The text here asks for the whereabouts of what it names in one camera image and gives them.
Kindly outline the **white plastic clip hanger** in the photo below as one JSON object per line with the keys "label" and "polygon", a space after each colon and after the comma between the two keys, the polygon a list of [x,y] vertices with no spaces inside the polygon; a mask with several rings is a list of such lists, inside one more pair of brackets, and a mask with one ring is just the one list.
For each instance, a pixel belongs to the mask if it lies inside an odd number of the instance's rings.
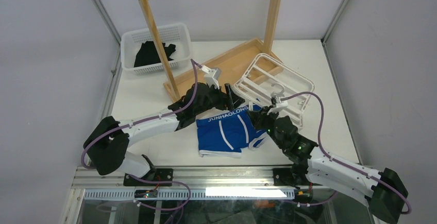
{"label": "white plastic clip hanger", "polygon": [[308,77],[280,60],[260,53],[232,89],[254,104],[270,106],[273,97],[281,99],[301,92],[313,92],[315,85]]}

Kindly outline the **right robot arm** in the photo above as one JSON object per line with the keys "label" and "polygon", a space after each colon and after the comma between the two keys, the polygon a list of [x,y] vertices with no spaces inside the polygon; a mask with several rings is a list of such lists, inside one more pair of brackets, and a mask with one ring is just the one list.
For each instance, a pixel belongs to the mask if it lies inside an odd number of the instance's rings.
{"label": "right robot arm", "polygon": [[292,161],[291,180],[296,185],[311,182],[329,187],[363,204],[386,223],[398,223],[400,216],[408,213],[403,210],[408,191],[396,171],[379,171],[336,157],[299,134],[288,116],[279,117],[268,108],[249,111],[248,116]]}

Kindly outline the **blue boxer underwear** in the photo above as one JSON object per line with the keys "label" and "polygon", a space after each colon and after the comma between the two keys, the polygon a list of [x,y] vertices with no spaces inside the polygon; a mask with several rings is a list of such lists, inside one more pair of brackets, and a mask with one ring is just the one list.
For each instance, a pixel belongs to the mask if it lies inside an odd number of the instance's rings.
{"label": "blue boxer underwear", "polygon": [[245,148],[259,149],[266,141],[267,131],[254,128],[248,111],[260,109],[260,106],[250,102],[233,111],[197,119],[199,155],[240,158]]}

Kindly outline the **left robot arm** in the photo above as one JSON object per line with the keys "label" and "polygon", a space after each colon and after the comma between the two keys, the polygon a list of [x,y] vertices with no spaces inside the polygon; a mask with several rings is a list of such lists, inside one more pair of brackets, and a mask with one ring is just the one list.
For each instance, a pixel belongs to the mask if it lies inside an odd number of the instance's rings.
{"label": "left robot arm", "polygon": [[196,117],[211,109],[233,111],[244,98],[230,84],[221,90],[205,83],[195,83],[173,104],[143,118],[116,121],[103,118],[83,144],[84,156],[101,176],[115,171],[135,178],[142,186],[155,180],[156,168],[144,154],[128,151],[133,144],[163,133],[175,132],[194,123]]}

